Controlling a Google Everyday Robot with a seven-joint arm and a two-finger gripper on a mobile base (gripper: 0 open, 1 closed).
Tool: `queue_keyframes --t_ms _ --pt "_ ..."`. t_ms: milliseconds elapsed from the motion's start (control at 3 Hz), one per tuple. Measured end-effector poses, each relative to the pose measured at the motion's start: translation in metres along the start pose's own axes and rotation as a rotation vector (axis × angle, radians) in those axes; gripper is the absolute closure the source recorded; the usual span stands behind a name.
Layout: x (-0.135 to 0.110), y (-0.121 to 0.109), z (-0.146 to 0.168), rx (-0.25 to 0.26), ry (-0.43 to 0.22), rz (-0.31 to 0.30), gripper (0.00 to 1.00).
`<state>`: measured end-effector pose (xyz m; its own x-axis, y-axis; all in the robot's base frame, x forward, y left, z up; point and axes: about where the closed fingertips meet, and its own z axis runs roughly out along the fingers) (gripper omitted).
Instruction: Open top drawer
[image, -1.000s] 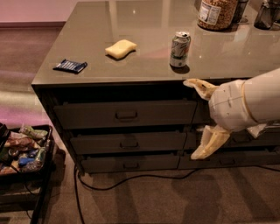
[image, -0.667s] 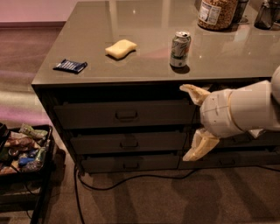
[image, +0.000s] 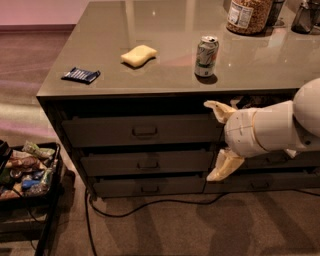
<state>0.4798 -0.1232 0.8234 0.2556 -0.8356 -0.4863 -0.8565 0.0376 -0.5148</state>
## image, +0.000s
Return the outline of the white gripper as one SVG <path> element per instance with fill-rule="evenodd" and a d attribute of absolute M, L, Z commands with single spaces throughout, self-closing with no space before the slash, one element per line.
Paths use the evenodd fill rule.
<path fill-rule="evenodd" d="M 236 111 L 227 104 L 212 100 L 205 101 L 204 106 L 213 110 L 219 123 L 225 124 L 225 142 L 230 148 L 219 151 L 215 167 L 206 178 L 208 182 L 222 181 L 244 163 L 244 158 L 266 153 L 254 133 L 257 108 Z"/>

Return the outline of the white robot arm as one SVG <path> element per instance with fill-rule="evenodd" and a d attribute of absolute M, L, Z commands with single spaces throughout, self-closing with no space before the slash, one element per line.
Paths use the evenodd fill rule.
<path fill-rule="evenodd" d="M 291 157 L 320 150 L 320 79 L 303 85 L 294 98 L 264 108 L 235 109 L 218 101 L 206 101 L 224 125 L 227 147 L 221 149 L 209 182 L 221 181 L 247 158 L 284 150 Z"/>

